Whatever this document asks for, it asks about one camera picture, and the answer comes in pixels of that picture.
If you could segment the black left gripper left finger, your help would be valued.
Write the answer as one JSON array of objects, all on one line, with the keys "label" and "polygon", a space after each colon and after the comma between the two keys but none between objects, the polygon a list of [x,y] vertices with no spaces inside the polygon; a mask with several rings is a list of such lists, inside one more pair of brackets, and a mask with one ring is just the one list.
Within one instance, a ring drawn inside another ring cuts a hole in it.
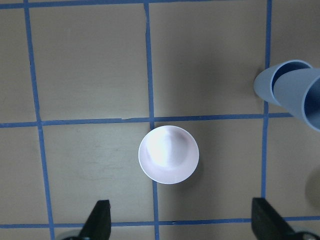
[{"label": "black left gripper left finger", "polygon": [[98,200],[77,235],[66,235],[57,240],[109,240],[111,237],[111,205],[109,200]]}]

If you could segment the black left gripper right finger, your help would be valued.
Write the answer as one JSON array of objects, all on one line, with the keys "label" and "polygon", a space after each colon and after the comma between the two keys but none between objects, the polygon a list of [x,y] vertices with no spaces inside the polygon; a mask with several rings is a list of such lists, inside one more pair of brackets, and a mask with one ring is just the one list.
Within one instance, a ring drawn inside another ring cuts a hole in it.
[{"label": "black left gripper right finger", "polygon": [[251,229],[258,240],[318,240],[319,235],[294,230],[263,197],[251,201]]}]

